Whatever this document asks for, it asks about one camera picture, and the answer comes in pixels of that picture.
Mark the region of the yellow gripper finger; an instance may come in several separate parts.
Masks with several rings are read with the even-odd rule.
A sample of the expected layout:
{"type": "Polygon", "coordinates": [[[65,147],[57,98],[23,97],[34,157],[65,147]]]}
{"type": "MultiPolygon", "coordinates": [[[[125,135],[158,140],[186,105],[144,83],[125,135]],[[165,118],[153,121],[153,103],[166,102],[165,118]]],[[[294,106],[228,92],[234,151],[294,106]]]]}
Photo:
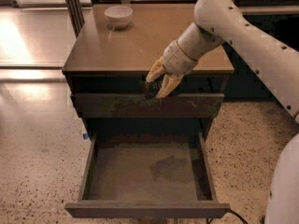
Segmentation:
{"type": "Polygon", "coordinates": [[[182,79],[183,75],[164,74],[162,85],[156,94],[156,98],[165,98],[180,84],[182,79]]]}
{"type": "Polygon", "coordinates": [[[166,69],[164,68],[164,58],[160,57],[151,67],[149,70],[146,81],[147,82],[153,82],[161,75],[164,75],[166,73],[166,69]]]}

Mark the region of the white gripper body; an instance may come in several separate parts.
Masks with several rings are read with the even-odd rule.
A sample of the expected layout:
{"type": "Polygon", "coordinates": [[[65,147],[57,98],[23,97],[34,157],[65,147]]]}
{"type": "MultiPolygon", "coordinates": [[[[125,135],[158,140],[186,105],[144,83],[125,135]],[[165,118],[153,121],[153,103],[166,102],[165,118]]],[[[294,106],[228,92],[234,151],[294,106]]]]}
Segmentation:
{"type": "Polygon", "coordinates": [[[197,65],[196,60],[184,54],[176,40],[164,50],[163,60],[165,70],[172,75],[187,75],[197,65]]]}

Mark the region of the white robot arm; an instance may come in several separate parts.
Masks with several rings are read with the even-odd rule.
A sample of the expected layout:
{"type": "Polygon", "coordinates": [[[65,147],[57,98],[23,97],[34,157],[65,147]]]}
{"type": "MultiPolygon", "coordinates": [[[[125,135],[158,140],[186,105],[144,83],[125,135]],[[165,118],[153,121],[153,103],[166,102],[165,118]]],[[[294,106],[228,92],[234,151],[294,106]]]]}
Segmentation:
{"type": "MultiPolygon", "coordinates": [[[[194,22],[153,64],[146,88],[156,98],[166,97],[202,56],[224,42],[299,123],[299,52],[249,23],[232,0],[197,0],[194,22]]],[[[279,155],[264,224],[299,224],[299,134],[279,155]]]]}

